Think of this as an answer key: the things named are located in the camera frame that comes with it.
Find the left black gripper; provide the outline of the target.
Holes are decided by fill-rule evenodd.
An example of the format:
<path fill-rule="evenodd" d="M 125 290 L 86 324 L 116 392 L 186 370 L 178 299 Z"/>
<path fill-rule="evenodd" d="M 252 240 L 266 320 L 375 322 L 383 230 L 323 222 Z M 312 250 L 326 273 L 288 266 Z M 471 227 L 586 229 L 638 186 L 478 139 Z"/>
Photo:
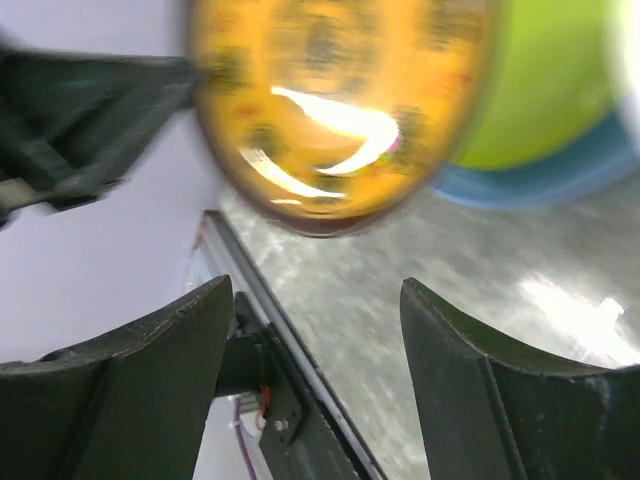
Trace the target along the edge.
<path fill-rule="evenodd" d="M 118 185 L 191 101 L 187 60 L 1 52 L 1 222 L 38 203 L 66 210 Z"/>

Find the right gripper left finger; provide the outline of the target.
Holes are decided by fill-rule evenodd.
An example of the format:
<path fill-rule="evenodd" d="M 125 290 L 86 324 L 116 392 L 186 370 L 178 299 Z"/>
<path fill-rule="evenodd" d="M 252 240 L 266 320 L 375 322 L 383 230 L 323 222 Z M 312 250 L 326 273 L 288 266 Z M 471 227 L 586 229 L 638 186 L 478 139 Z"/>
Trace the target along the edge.
<path fill-rule="evenodd" d="M 32 362 L 1 367 L 5 479 L 189 479 L 214 398 L 232 285 Z"/>

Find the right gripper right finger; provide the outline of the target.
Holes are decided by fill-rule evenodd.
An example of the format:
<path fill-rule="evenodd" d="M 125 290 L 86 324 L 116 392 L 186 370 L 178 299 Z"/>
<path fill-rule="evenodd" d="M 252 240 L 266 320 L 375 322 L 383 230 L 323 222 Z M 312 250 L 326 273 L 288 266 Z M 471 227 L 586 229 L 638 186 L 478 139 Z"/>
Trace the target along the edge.
<path fill-rule="evenodd" d="M 402 335 L 434 479 L 635 479 L 639 370 L 569 360 L 403 282 Z"/>

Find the blue yellow pattern plate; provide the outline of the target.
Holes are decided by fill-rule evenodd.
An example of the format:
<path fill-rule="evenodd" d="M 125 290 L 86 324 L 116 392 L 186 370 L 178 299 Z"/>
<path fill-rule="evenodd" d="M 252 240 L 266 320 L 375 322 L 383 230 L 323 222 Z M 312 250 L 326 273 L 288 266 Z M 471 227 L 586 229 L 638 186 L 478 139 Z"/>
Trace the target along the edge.
<path fill-rule="evenodd" d="M 363 228 L 465 143 L 499 1 L 191 1 L 194 107 L 229 183 L 290 231 Z"/>

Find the light blue plate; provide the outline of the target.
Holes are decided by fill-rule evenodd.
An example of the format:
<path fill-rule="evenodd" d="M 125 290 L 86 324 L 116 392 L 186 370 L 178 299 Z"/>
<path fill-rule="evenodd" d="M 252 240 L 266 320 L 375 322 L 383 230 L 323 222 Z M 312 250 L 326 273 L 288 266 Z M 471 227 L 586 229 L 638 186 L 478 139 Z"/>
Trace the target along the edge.
<path fill-rule="evenodd" d="M 452 167 L 434 192 L 473 208 L 533 209 L 597 193 L 638 171 L 621 115 L 612 112 L 576 141 L 531 164 L 501 171 Z"/>

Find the lime green plate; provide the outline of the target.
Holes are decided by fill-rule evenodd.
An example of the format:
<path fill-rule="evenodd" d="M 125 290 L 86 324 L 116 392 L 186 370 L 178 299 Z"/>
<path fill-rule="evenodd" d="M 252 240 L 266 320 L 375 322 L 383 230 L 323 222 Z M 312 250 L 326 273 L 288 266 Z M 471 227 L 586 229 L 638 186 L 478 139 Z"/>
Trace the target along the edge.
<path fill-rule="evenodd" d="M 605 61 L 608 1 L 507 1 L 483 108 L 456 166 L 534 163 L 613 110 Z"/>

